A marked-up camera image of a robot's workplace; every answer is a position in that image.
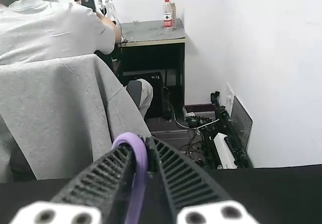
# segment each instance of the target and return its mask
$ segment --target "water bottle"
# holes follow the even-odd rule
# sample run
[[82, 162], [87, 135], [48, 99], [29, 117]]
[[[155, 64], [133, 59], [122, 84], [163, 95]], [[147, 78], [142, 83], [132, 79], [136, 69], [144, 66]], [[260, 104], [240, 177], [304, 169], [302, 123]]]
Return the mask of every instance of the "water bottle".
[[163, 20], [164, 28], [168, 30], [172, 29], [172, 7], [171, 7], [170, 0], [165, 0], [163, 16], [164, 16], [164, 20]]

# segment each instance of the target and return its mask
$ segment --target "purple band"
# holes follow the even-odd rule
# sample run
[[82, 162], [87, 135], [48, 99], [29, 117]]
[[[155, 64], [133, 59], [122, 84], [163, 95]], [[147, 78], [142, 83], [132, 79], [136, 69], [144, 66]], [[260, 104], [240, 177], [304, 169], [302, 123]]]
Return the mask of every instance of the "purple band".
[[127, 132], [118, 136], [112, 148], [116, 148], [122, 143], [127, 143], [132, 147], [136, 158], [136, 173], [125, 224], [137, 224], [141, 213], [146, 185], [147, 153], [144, 142], [134, 133]]

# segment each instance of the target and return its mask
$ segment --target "dark desk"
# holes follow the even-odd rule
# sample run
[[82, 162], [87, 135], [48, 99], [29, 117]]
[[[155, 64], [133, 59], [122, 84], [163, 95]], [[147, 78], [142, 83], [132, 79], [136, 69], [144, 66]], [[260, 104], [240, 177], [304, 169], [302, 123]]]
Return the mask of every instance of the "dark desk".
[[163, 21], [122, 24], [122, 33], [128, 42], [119, 44], [121, 64], [119, 72], [174, 70], [175, 86], [168, 85], [171, 99], [178, 113], [182, 112], [185, 96], [185, 42], [186, 33], [181, 20], [177, 28], [166, 30]]
[[[320, 223], [322, 165], [281, 169], [216, 170], [213, 176], [260, 224]], [[0, 184], [0, 223], [9, 223], [21, 206], [49, 200], [67, 180]], [[165, 224], [158, 181], [151, 180], [140, 223]]]

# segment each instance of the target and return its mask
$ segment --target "red bottle label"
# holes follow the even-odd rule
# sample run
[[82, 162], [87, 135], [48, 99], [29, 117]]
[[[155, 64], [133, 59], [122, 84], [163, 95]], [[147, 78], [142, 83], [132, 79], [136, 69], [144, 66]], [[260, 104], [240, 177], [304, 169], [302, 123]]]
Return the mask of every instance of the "red bottle label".
[[172, 27], [172, 14], [164, 14], [164, 27]]

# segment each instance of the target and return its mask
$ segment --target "white t-shirt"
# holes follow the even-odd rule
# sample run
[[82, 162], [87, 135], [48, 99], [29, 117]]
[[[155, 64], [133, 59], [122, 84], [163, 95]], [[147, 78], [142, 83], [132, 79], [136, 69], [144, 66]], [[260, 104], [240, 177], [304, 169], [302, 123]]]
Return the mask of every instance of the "white t-shirt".
[[114, 30], [84, 6], [19, 0], [0, 7], [0, 65], [114, 49]]

